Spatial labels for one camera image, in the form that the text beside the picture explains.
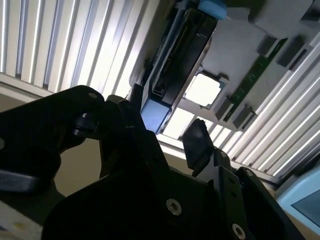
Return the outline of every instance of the gray panel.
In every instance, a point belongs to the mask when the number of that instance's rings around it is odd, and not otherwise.
[[[261,30],[247,21],[226,19],[218,22],[202,67],[215,76],[224,74],[228,77],[226,95],[235,91],[254,64],[259,56],[256,50],[264,37]]]
[[[252,8],[249,20],[270,36],[291,36],[313,0],[267,0],[262,8]]]

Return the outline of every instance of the black plastic part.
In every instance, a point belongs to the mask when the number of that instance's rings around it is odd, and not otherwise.
[[[209,163],[214,145],[203,120],[196,119],[182,136],[183,148],[188,168],[195,174]]]
[[[184,24],[152,90],[153,97],[170,106],[187,81],[218,20],[204,12],[189,8]]]
[[[103,103],[97,91],[77,86],[0,113],[5,126],[0,129],[0,190],[37,193],[48,188],[60,167],[60,153],[84,140],[68,136],[70,122]]]
[[[242,182],[247,221],[256,239],[305,239],[253,172],[240,167],[235,175]]]
[[[142,104],[142,96],[144,94],[143,86],[139,84],[133,84],[127,99],[132,103],[134,108],[140,112],[141,104]]]

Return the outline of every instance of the metal frame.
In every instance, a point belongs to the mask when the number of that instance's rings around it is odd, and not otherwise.
[[[34,81],[43,4],[43,0],[35,0],[27,8],[24,46],[28,47],[24,49],[21,71],[21,80],[27,83]]]

